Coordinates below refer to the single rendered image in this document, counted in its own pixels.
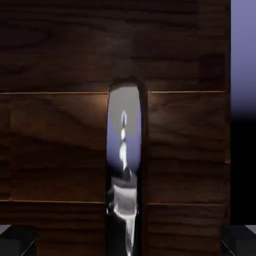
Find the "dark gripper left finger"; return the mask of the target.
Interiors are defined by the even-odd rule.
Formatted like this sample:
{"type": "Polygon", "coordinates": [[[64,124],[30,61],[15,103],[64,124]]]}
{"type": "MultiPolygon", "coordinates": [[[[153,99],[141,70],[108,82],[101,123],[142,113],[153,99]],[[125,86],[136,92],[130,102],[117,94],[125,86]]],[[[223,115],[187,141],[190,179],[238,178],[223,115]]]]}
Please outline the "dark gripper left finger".
{"type": "Polygon", "coordinates": [[[0,225],[0,256],[37,256],[36,240],[31,226],[0,225]]]}

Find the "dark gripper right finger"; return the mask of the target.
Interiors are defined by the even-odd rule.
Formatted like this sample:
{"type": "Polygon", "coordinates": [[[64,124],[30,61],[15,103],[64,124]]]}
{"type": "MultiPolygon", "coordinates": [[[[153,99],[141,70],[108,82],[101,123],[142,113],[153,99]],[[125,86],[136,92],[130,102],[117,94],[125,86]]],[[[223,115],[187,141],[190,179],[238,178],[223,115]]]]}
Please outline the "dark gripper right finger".
{"type": "Polygon", "coordinates": [[[256,234],[245,225],[225,225],[220,232],[220,256],[256,256],[256,234]]]}

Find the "dark wood cabinet door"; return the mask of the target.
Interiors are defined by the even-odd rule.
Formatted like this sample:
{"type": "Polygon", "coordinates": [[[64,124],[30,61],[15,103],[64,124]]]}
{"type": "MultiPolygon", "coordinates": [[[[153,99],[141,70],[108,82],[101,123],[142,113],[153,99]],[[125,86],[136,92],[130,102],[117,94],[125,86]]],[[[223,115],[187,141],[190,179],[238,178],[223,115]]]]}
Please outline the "dark wood cabinet door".
{"type": "MultiPolygon", "coordinates": [[[[150,205],[143,256],[221,256],[222,205],[150,205]]],[[[0,201],[0,224],[32,226],[37,256],[105,256],[101,203],[0,201]]]]}
{"type": "MultiPolygon", "coordinates": [[[[0,198],[102,202],[106,94],[0,95],[0,198]]],[[[150,204],[223,205],[228,166],[223,93],[149,93],[150,204]]]]}

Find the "dark wood cabinet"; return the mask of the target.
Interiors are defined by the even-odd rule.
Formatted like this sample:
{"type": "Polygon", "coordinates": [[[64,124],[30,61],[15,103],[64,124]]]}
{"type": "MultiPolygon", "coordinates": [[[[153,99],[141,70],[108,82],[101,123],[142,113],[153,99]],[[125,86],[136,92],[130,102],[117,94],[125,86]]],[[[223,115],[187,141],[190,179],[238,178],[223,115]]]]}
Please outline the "dark wood cabinet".
{"type": "Polygon", "coordinates": [[[0,95],[223,93],[229,215],[229,0],[0,0],[0,95]]]}

